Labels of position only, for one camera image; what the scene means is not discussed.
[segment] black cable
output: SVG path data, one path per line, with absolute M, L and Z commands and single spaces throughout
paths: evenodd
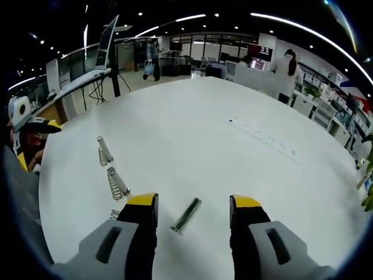
M 98 105 L 98 102 L 101 101 L 101 103 L 104 103 L 106 102 L 105 98 L 103 98 L 103 93 L 104 93 L 104 89 L 103 89 L 103 82 L 104 82 L 104 79 L 101 80 L 101 83 L 98 84 L 98 81 L 95 81 L 97 83 L 97 85 L 95 85 L 93 82 L 93 86 L 94 86 L 94 89 L 93 91 L 89 94 L 89 97 L 93 98 L 93 99 L 96 99 L 97 100 L 97 103 L 96 105 Z
M 104 79 L 102 79 L 101 81 L 101 98 L 102 98 L 102 102 L 106 102 L 106 99 L 104 98 L 103 94 L 104 94 L 104 85 L 103 85 L 103 82 L 104 82 Z
M 93 91 L 89 94 L 89 97 L 91 97 L 91 98 L 93 98 L 93 99 L 96 99 L 96 100 L 97 100 L 97 104 L 96 104 L 96 105 L 98 105 L 98 101 L 99 101 L 100 99 L 98 98 L 98 95 L 97 95 L 97 92 L 96 92 L 97 87 L 94 85 L 94 82 L 93 82 L 93 86 L 94 86 L 94 89 L 93 89 Z
M 123 82 L 126 84 L 126 86 L 128 87 L 129 89 L 129 92 L 131 92 L 131 88 L 127 85 L 127 82 L 125 79 L 123 79 L 122 75 L 120 73 L 118 73 L 118 75 L 121 77 L 121 79 L 123 80 Z

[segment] glass wall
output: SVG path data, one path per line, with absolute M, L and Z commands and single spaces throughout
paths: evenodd
M 205 37 L 206 35 L 193 35 L 191 45 L 191 57 L 194 60 L 202 60 L 203 50 L 205 48 Z
M 235 34 L 196 34 L 187 36 L 175 36 L 172 42 L 181 42 L 181 56 L 191 56 L 194 60 L 219 61 L 221 53 L 232 57 L 244 57 L 247 55 L 248 44 L 257 44 L 258 38 L 254 36 L 238 36 Z
M 221 35 L 207 35 L 203 57 L 209 61 L 219 61 L 220 42 Z
M 180 56 L 183 57 L 185 55 L 191 55 L 191 43 L 192 43 L 192 36 L 181 36 L 181 43 L 182 43 L 182 50 L 180 52 Z
M 240 38 L 238 36 L 223 35 L 221 40 L 221 52 L 237 57 L 240 51 Z

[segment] metal spring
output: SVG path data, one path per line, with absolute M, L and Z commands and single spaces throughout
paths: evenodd
M 120 211 L 112 209 L 111 214 L 110 214 L 110 219 L 111 220 L 116 220 L 118 218 L 119 214 L 120 214 Z
M 109 186 L 113 199 L 120 200 L 123 197 L 123 192 L 118 188 L 117 184 L 109 174 L 107 175 L 107 178 L 109 179 Z
M 107 157 L 104 154 L 104 152 L 101 150 L 100 146 L 98 147 L 98 159 L 100 160 L 100 164 L 102 166 L 107 165 L 107 163 L 108 163 Z

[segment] wall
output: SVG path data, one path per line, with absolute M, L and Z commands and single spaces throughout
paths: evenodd
M 275 49 L 275 52 L 274 52 L 274 55 L 272 56 L 273 57 L 283 57 L 283 55 L 285 54 L 285 52 L 288 50 L 288 49 L 292 49 L 293 51 L 295 51 L 295 53 L 297 54 L 297 59 L 299 62 L 302 62 L 304 63 L 305 65 L 313 68 L 314 70 L 318 70 L 318 69 L 326 69 L 328 70 L 329 72 L 336 72 L 336 73 L 339 73 L 339 75 L 342 76 L 342 82 L 345 82 L 345 81 L 348 81 L 349 79 L 341 72 L 339 71 L 337 68 L 335 68 L 333 65 L 331 65 L 330 63 L 326 62 L 324 59 L 318 57 L 317 55 L 301 48 L 301 47 L 298 47 L 297 45 L 294 45 L 294 44 L 291 44 L 291 43 L 288 43 L 288 42 L 285 42 L 285 41 L 282 41 L 282 40 L 279 40 L 277 39 L 277 42 L 276 42 L 276 49 Z M 350 92 L 352 95 L 356 96 L 356 97 L 359 97 L 361 99 L 366 99 L 365 96 L 361 93 L 361 91 L 359 91 L 359 89 L 357 87 L 341 87 L 342 90 L 344 90 L 344 92 L 348 93 Z

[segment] computer monitor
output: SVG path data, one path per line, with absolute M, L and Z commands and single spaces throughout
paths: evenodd
M 101 34 L 100 44 L 98 45 L 97 50 L 96 69 L 106 69 L 112 34 L 114 32 L 115 25 L 117 24 L 118 18 L 119 15 L 111 21 L 111 23 Z
M 171 42 L 170 43 L 170 50 L 171 51 L 182 51 L 182 43 Z
M 221 52 L 221 54 L 220 54 L 220 61 L 226 61 L 226 60 L 229 60 L 229 54 L 227 54 L 227 53 L 223 53 L 223 52 Z

